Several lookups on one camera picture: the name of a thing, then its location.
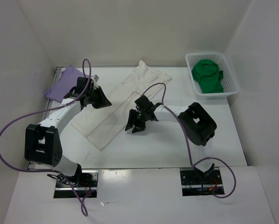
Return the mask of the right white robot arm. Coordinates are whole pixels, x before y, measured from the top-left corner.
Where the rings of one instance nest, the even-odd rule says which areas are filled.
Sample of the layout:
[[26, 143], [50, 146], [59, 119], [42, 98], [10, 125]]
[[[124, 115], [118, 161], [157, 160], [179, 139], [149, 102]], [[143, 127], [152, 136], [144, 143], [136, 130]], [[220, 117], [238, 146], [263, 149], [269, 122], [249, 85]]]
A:
[[130, 109], [125, 131], [142, 132], [147, 121], [171, 121], [181, 124], [181, 130], [188, 142], [197, 146], [198, 159], [211, 156], [212, 139], [217, 124], [197, 102], [190, 106], [173, 106], [168, 109], [161, 103], [146, 105], [137, 104], [136, 109]]

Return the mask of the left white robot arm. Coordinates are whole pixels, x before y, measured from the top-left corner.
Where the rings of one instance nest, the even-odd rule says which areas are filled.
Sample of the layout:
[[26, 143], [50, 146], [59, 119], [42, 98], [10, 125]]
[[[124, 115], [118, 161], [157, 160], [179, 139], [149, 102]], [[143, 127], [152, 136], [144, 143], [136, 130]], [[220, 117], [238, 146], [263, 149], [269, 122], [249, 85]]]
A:
[[25, 160], [46, 165], [62, 173], [67, 182], [76, 187], [87, 179], [79, 164], [72, 162], [63, 155], [60, 134], [69, 122], [88, 104], [95, 109], [111, 106], [102, 88], [98, 86], [88, 89], [80, 100], [75, 93], [69, 92], [69, 97], [63, 99], [60, 109], [38, 123], [30, 124], [25, 131]]

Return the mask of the white t shirt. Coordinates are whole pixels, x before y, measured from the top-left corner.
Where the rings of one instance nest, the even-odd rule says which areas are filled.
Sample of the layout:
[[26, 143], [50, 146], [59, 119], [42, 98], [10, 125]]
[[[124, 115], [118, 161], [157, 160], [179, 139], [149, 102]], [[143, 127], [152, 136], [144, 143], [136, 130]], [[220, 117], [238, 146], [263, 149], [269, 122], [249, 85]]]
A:
[[133, 73], [107, 93], [111, 106], [100, 109], [86, 107], [73, 118], [72, 126], [101, 151], [125, 128], [129, 111], [135, 108], [135, 100], [147, 89], [145, 96], [151, 100], [163, 88], [162, 85], [152, 85], [167, 84], [171, 80], [167, 73], [140, 61]]

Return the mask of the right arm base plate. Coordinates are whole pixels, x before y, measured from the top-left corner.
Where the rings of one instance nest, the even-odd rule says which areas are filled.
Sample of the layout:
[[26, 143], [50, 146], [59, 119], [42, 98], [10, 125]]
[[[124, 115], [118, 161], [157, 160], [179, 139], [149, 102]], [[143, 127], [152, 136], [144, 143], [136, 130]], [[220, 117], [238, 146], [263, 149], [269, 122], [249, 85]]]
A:
[[201, 183], [193, 169], [181, 169], [180, 179], [182, 196], [208, 196], [213, 192], [216, 195], [225, 194], [219, 169], [214, 169], [204, 183]]

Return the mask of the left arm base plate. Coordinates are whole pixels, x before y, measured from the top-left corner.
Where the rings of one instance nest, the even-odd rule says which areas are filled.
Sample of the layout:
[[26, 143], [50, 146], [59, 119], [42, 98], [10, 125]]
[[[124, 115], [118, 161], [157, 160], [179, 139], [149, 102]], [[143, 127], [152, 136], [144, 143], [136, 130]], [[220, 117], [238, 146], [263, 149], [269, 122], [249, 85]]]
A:
[[[83, 175], [85, 177], [80, 183], [71, 182], [71, 184], [74, 186], [75, 191], [81, 199], [86, 195], [88, 195], [87, 198], [96, 198], [99, 171], [83, 171]], [[76, 195], [73, 193], [71, 187], [62, 177], [58, 175], [53, 176], [52, 179], [56, 179], [53, 198], [76, 198]]]

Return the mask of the purple t shirt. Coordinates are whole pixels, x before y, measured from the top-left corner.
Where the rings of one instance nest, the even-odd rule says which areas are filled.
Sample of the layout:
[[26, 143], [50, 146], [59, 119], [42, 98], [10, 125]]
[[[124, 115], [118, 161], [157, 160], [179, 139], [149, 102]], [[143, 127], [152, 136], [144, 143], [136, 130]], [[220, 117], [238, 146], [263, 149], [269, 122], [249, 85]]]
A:
[[61, 72], [60, 78], [45, 93], [45, 97], [61, 103], [69, 90], [76, 86], [78, 77], [83, 76], [83, 73], [75, 67], [67, 67]]

